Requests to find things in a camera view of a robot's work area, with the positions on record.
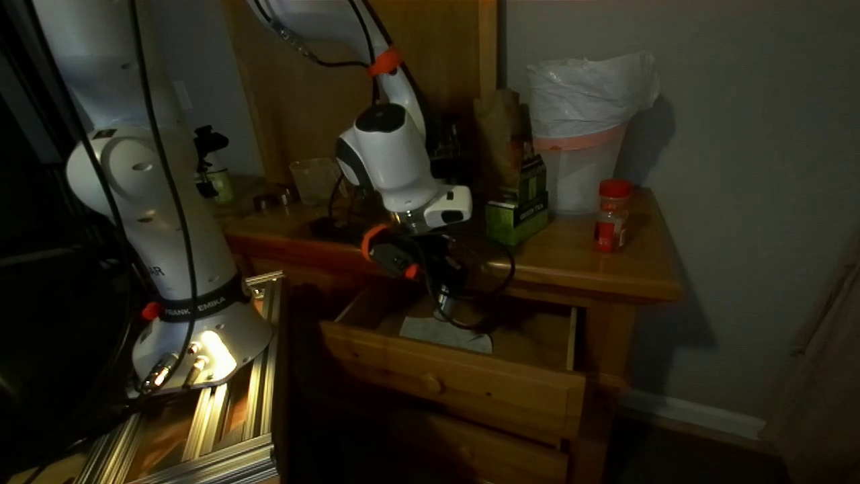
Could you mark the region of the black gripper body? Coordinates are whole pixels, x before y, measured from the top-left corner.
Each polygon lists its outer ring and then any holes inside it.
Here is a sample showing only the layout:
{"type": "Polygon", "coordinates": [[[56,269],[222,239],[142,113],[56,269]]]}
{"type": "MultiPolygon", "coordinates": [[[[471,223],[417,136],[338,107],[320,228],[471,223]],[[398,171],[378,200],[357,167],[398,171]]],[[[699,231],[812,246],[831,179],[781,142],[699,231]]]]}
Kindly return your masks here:
{"type": "Polygon", "coordinates": [[[378,223],[362,235],[359,255],[396,280],[424,282],[437,293],[456,296],[464,285],[464,263],[452,255],[452,239],[437,231],[409,235],[378,223]]]}

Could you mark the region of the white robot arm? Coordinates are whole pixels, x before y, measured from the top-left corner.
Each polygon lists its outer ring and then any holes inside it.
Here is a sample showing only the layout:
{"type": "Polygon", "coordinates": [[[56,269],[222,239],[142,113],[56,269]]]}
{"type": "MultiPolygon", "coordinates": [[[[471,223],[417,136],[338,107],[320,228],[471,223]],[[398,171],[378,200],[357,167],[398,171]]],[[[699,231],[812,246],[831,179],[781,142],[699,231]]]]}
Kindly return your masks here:
{"type": "MultiPolygon", "coordinates": [[[[429,172],[412,78],[362,0],[246,0],[285,43],[338,42],[362,58],[384,101],[336,141],[341,176],[381,196],[412,235],[464,223],[472,194],[429,172]]],[[[31,0],[60,78],[89,130],[68,160],[73,194],[116,222],[156,285],[159,312],[132,348],[148,394],[232,379],[272,341],[246,302],[226,237],[195,191],[195,149],[144,30],[144,0],[31,0]]]]}

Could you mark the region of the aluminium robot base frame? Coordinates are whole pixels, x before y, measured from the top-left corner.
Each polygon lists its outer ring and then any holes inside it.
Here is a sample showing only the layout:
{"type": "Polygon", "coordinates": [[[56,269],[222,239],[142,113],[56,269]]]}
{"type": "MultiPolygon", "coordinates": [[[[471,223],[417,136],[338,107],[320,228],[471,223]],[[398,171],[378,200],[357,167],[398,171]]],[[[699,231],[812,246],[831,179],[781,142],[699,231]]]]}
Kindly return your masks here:
{"type": "Polygon", "coordinates": [[[277,341],[217,388],[162,398],[6,484],[279,484],[277,341]]]}

